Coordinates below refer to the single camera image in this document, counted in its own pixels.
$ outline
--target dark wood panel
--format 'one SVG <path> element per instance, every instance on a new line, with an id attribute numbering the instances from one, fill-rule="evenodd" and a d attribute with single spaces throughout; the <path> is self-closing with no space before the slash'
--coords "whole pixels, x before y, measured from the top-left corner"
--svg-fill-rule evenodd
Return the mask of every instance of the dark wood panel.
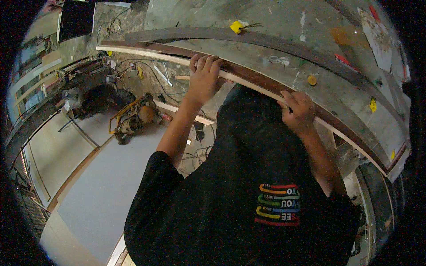
<path id="1" fill-rule="evenodd" d="M 397 121 L 404 137 L 407 140 L 409 139 L 408 129 L 386 97 L 367 77 L 342 65 L 342 63 L 335 59 L 334 55 L 321 54 L 301 44 L 255 31 L 245 31 L 240 34 L 235 34 L 235 32 L 228 28 L 185 27 L 156 29 L 127 33 L 124 38 L 126 46 L 129 47 L 133 47 L 139 42 L 169 43 L 175 40 L 187 39 L 228 40 L 255 44 L 303 58 L 349 81 L 354 86 L 363 90 L 366 94 L 374 97 Z"/>
<path id="2" fill-rule="evenodd" d="M 101 45 L 127 47 L 126 42 L 122 40 L 103 40 L 101 42 Z M 149 49 L 149 50 L 161 52 L 162 54 L 181 56 L 185 58 L 191 58 L 193 55 L 197 53 L 201 56 L 205 55 L 203 53 L 195 52 L 189 49 L 168 46 L 168 45 L 159 44 L 159 43 L 135 43 L 133 44 L 132 47 Z M 250 81 L 251 83 L 254 83 L 260 87 L 263 87 L 264 89 L 280 96 L 281 96 L 280 92 L 282 90 L 286 90 L 290 93 L 294 92 L 292 88 L 287 87 L 286 85 L 276 80 L 273 80 L 254 70 L 245 68 L 243 66 L 240 66 L 238 64 L 235 64 L 229 61 L 224 60 L 222 64 L 222 69 L 244 80 Z M 391 168 L 388 169 L 385 166 L 385 164 L 380 160 L 379 156 L 377 156 L 376 154 L 377 151 L 385 154 L 380 144 L 376 145 L 375 147 L 376 150 L 373 151 L 373 149 L 370 148 L 368 144 L 362 138 L 360 138 L 359 135 L 354 130 L 349 128 L 345 123 L 343 123 L 340 119 L 335 117 L 331 112 L 327 111 L 325 108 L 323 108 L 322 106 L 319 106 L 318 104 L 316 104 L 315 108 L 317 111 L 317 116 L 319 118 L 323 119 L 325 122 L 329 123 L 331 126 L 333 126 L 337 130 L 342 132 L 345 136 L 350 138 L 352 141 L 354 141 L 360 148 L 362 148 L 367 154 L 369 154 L 375 162 L 377 162 L 377 164 L 380 166 L 380 168 L 382 168 L 385 171 L 385 173 L 389 172 Z M 374 137 L 372 132 L 369 131 L 369 129 L 362 123 L 362 121 L 358 117 L 354 117 L 354 119 L 357 119 L 355 123 L 358 125 L 357 126 L 358 128 L 361 128 L 364 130 L 364 134 Z"/>

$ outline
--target metal bar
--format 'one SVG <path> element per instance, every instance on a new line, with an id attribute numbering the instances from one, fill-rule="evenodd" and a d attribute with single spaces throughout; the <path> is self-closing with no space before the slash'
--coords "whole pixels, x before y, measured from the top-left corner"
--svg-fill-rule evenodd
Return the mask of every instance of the metal bar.
<path id="1" fill-rule="evenodd" d="M 99 146 L 99 144 L 97 144 L 91 137 L 89 137 L 89 135 L 88 134 L 86 134 L 84 131 L 83 131 L 83 129 L 79 126 L 79 125 L 77 125 L 77 123 L 74 121 L 74 119 L 72 119 L 71 117 L 69 117 L 71 120 L 71 122 L 73 122 L 74 123 L 74 125 L 93 143 L 93 144 L 95 144 L 96 145 L 96 147 L 97 148 L 100 148 L 101 146 Z"/>
<path id="2" fill-rule="evenodd" d="M 73 121 L 73 119 L 71 119 L 70 121 L 68 121 L 68 122 L 66 122 L 65 123 L 65 125 L 63 125 L 59 130 L 58 130 L 58 132 L 60 133 L 62 130 L 63 130 L 63 128 L 64 127 L 66 127 L 69 123 L 71 123 Z"/>

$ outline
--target black panel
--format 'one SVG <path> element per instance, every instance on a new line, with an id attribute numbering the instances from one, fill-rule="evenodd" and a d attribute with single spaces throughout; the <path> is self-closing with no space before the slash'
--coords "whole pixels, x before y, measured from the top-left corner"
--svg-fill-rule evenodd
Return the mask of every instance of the black panel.
<path id="1" fill-rule="evenodd" d="M 59 42 L 91 34 L 95 2 L 65 0 L 60 19 Z"/>

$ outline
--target electrical cable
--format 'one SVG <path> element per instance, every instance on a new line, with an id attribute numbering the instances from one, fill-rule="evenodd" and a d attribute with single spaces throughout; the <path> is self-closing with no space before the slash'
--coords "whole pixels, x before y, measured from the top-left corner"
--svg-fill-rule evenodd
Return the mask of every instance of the electrical cable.
<path id="1" fill-rule="evenodd" d="M 201 109 L 201 112 L 203 112 L 203 115 L 204 115 L 204 117 L 206 117 L 207 118 L 207 115 L 206 115 L 206 113 L 203 111 L 203 109 Z M 212 128 L 212 132 L 213 132 L 213 140 L 215 140 L 216 139 L 216 135 L 215 135 L 215 133 L 214 133 L 214 128 L 213 128 L 213 126 L 210 124 L 210 127 Z"/>
<path id="2" fill-rule="evenodd" d="M 131 10 L 131 8 L 128 8 L 128 9 L 126 9 L 126 10 L 124 10 L 124 11 L 122 11 L 120 14 L 118 14 L 113 20 L 111 20 L 111 21 L 109 21 L 108 22 L 108 28 L 106 29 L 107 31 L 108 31 L 108 36 L 106 37 L 107 39 L 109 39 L 109 36 L 110 36 L 110 34 L 112 33 L 112 34 L 117 34 L 117 31 L 115 31 L 115 32 L 113 32 L 112 30 L 111 30 L 111 28 L 112 28 L 112 26 L 114 25 L 114 23 L 115 23 L 115 21 L 116 20 L 118 20 L 119 21 L 119 23 L 117 23 L 117 25 L 118 25 L 118 27 L 119 28 L 121 28 L 121 20 L 118 18 L 119 16 L 121 16 L 124 12 L 126 12 L 126 11 L 129 11 L 129 10 Z"/>
<path id="3" fill-rule="evenodd" d="M 146 65 L 147 67 L 149 67 L 149 68 L 151 69 L 151 71 L 152 71 L 152 73 L 153 73 L 153 75 L 154 75 L 155 79 L 157 80 L 157 82 L 158 82 L 158 83 L 159 83 L 159 85 L 161 86 L 161 89 L 163 90 L 164 94 L 166 94 L 166 95 L 167 95 L 170 99 L 172 99 L 172 100 L 173 100 L 173 101 L 175 101 L 176 103 L 178 103 L 178 104 L 180 104 L 180 103 L 181 103 L 180 101 L 176 100 L 175 98 L 171 97 L 170 95 L 181 94 L 181 93 L 183 93 L 183 92 L 176 93 L 176 94 L 171 94 L 171 93 L 166 92 L 166 90 L 164 89 L 164 87 L 163 87 L 163 85 L 161 84 L 160 80 L 158 79 L 157 75 L 155 74 L 155 71 L 153 70 L 153 68 L 152 68 L 150 65 L 148 65 L 147 63 L 142 62 L 141 60 L 144 60 L 144 61 L 150 61 L 150 62 L 161 62 L 161 61 L 158 61 L 158 60 L 148 60 L 148 59 L 126 59 L 126 60 L 123 60 L 123 61 L 121 61 L 120 63 L 118 63 L 118 64 L 116 65 L 116 68 L 117 68 L 118 66 L 120 66 L 122 63 L 124 63 L 125 61 L 128 61 L 128 60 L 138 60 L 138 61 L 135 61 L 135 62 L 134 62 L 134 64 L 136 64 L 136 63 L 142 63 L 142 64 Z M 127 71 L 129 68 L 130 68 L 130 66 L 129 66 L 128 68 L 126 68 L 125 70 L 123 70 L 123 71 L 117 71 L 117 73 L 119 73 L 119 74 L 124 73 L 124 72 L 125 72 L 125 71 Z"/>
<path id="4" fill-rule="evenodd" d="M 13 129 L 15 128 L 15 126 L 16 126 L 16 123 L 18 123 L 19 122 L 19 119 L 26 113 L 26 112 L 28 112 L 29 110 L 31 110 L 31 109 L 33 109 L 34 107 L 36 107 L 36 106 L 38 106 L 38 103 L 37 104 L 35 104 L 35 105 L 33 105 L 33 106 L 31 106 L 30 108 L 28 108 L 28 110 L 26 110 L 25 112 L 23 112 L 19 117 L 18 117 L 18 119 L 15 121 L 15 123 L 13 124 L 13 126 L 12 126 L 12 129 L 11 129 L 11 131 L 10 132 L 12 132 L 13 131 Z"/>

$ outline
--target yellow clip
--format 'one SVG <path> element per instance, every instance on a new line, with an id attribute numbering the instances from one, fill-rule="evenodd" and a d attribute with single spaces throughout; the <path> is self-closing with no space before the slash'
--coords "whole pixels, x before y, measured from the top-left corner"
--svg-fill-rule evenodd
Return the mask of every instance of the yellow clip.
<path id="1" fill-rule="evenodd" d="M 370 100 L 370 109 L 373 113 L 376 112 L 377 110 L 376 99 L 374 99 L 373 97 L 371 97 L 371 100 Z"/>
<path id="2" fill-rule="evenodd" d="M 232 23 L 231 26 L 229 26 L 235 33 L 240 33 L 241 29 L 240 28 L 244 28 L 244 25 L 242 25 L 240 22 L 236 21 L 234 23 Z"/>
<path id="3" fill-rule="evenodd" d="M 138 66 L 138 76 L 141 78 L 141 80 L 144 78 L 144 73 L 142 72 L 142 68 Z"/>

